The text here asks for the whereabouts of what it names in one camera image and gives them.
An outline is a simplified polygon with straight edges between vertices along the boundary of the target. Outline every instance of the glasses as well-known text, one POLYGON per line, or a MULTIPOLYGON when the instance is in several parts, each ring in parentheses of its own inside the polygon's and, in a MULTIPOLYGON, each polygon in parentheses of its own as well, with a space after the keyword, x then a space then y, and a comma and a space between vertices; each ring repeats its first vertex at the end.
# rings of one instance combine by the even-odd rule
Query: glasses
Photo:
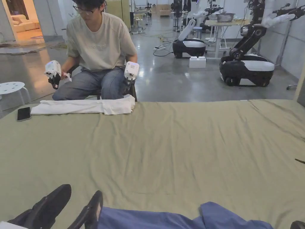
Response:
POLYGON ((84 10, 80 7, 77 6, 73 6, 73 8, 76 10, 76 12, 78 12, 79 14, 86 14, 86 15, 92 15, 94 13, 95 10, 84 10))

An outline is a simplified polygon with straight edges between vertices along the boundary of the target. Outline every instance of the jeans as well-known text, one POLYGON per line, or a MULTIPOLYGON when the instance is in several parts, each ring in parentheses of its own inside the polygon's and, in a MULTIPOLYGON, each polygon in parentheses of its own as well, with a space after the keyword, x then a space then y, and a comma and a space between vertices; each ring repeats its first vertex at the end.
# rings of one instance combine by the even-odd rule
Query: jeans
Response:
POLYGON ((98 72, 87 69, 72 77, 72 82, 67 82, 56 90, 54 100, 82 100, 97 90, 101 90, 102 99, 121 99, 126 90, 127 81, 124 70, 115 67, 98 72))

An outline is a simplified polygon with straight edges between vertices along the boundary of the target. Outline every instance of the black hair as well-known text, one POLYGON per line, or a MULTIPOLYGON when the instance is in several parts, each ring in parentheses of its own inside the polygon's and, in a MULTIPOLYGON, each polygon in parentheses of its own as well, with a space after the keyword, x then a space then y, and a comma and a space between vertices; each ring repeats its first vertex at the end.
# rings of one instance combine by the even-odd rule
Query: black hair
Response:
POLYGON ((85 9, 92 10, 100 8, 105 0, 73 0, 78 6, 84 7, 85 9))

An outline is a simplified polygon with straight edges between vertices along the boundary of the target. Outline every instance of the folded white garment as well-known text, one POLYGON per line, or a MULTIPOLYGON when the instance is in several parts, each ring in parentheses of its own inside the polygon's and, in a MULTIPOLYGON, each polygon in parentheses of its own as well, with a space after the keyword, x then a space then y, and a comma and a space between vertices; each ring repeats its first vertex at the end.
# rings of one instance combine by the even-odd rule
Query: folded white garment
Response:
POLYGON ((104 113, 105 115, 119 115, 131 113, 135 107, 135 98, 126 95, 117 100, 42 100, 31 109, 31 115, 61 115, 104 113))

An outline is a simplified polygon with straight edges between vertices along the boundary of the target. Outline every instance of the smartphone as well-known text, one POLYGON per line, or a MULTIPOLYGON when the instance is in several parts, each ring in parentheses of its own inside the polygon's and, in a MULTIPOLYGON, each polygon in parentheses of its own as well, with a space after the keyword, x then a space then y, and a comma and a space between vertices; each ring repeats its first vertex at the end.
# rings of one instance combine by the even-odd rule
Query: smartphone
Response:
POLYGON ((18 109, 17 121, 21 122, 31 118, 31 108, 25 107, 18 109))

